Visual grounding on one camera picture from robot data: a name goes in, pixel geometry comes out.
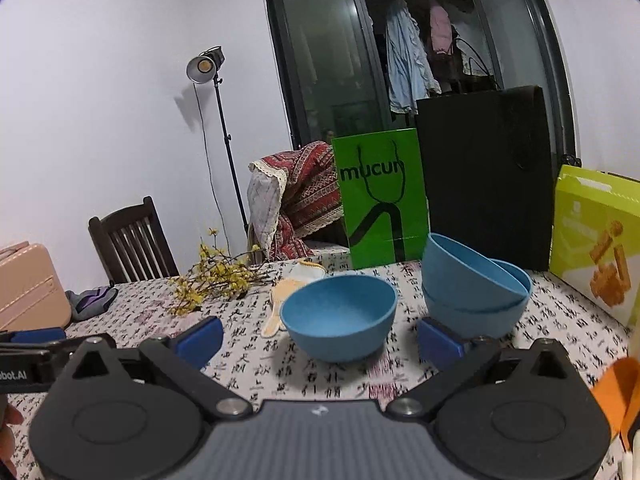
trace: blue gripper pad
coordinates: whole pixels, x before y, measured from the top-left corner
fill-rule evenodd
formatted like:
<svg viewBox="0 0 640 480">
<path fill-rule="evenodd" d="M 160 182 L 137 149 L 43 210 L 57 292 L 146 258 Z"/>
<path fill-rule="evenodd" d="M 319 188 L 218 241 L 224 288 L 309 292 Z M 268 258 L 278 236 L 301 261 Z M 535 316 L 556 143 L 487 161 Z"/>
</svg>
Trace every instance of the blue gripper pad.
<svg viewBox="0 0 640 480">
<path fill-rule="evenodd" d="M 420 359 L 444 370 L 466 353 L 466 342 L 430 317 L 418 320 Z"/>
<path fill-rule="evenodd" d="M 14 332 L 9 342 L 11 343 L 50 343 L 66 339 L 65 331 L 60 327 L 41 328 L 39 330 L 19 330 Z"/>
<path fill-rule="evenodd" d="M 220 350 L 223 335 L 222 322 L 210 316 L 172 339 L 171 349 L 178 357 L 200 370 Z"/>
</svg>

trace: human hand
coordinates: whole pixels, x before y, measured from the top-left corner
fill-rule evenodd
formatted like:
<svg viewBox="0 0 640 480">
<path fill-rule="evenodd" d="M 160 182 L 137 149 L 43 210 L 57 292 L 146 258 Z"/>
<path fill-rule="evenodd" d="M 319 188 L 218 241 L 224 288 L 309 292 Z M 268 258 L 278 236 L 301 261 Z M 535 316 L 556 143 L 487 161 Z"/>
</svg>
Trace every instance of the human hand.
<svg viewBox="0 0 640 480">
<path fill-rule="evenodd" d="M 11 457 L 15 451 L 15 437 L 14 432 L 9 428 L 9 425 L 22 424 L 24 417 L 17 408 L 8 404 L 4 409 L 4 420 L 2 421 L 2 428 L 0 429 L 0 460 L 4 462 L 4 465 L 9 468 L 9 471 L 14 476 L 17 476 L 15 465 L 11 462 Z"/>
</svg>

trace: white wall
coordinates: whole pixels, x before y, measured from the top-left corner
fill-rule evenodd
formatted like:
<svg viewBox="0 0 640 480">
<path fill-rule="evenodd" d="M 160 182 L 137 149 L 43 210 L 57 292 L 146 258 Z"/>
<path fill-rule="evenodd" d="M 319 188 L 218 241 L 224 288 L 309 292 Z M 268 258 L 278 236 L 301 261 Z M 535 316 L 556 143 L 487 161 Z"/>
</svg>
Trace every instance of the white wall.
<svg viewBox="0 0 640 480">
<path fill-rule="evenodd" d="M 578 148 L 585 166 L 640 178 L 640 2 L 548 0 L 573 88 Z M 264 0 L 188 0 L 196 49 L 221 44 L 223 103 L 241 188 L 255 158 L 290 149 L 289 127 Z M 215 104 L 207 127 L 217 147 L 214 177 L 234 204 Z M 234 226 L 234 239 L 242 237 Z"/>
<path fill-rule="evenodd" d="M 89 218 L 151 195 L 186 270 L 219 224 L 186 0 L 2 0 L 0 30 L 0 246 L 42 242 L 63 286 L 104 285 Z"/>
</svg>

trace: light blue shirt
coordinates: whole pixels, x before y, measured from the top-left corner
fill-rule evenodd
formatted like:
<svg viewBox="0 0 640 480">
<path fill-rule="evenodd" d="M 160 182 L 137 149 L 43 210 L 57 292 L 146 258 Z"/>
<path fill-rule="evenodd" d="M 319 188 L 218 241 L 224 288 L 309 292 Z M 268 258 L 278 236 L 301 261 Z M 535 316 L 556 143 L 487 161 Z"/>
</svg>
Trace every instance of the light blue shirt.
<svg viewBox="0 0 640 480">
<path fill-rule="evenodd" d="M 386 57 L 392 112 L 417 114 L 418 99 L 429 97 L 429 90 L 442 93 L 431 72 L 418 24 L 404 0 L 394 0 L 386 10 Z"/>
</svg>

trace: green shopping bag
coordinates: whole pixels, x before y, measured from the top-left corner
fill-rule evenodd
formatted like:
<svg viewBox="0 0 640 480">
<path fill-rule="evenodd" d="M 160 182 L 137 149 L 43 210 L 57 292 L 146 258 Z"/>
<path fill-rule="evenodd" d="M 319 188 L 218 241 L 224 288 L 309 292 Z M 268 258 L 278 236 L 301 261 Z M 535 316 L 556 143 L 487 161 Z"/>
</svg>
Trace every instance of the green shopping bag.
<svg viewBox="0 0 640 480">
<path fill-rule="evenodd" d="M 353 268 L 421 259 L 429 227 L 415 129 L 332 144 Z"/>
</svg>

